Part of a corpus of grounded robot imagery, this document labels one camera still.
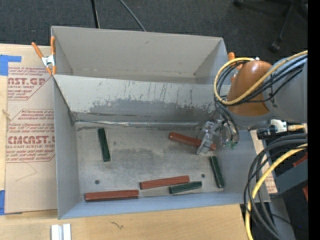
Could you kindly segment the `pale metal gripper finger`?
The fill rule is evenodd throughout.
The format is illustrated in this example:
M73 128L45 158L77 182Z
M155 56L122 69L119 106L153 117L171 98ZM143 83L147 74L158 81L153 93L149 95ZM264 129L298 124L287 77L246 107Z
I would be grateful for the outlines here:
M204 154L207 154L210 151L212 144L213 144L213 138L211 136L206 136L203 139L203 153Z
M208 134L205 134L199 147L196 150L196 154L200 155L201 153L206 154L209 151L209 146L208 146Z

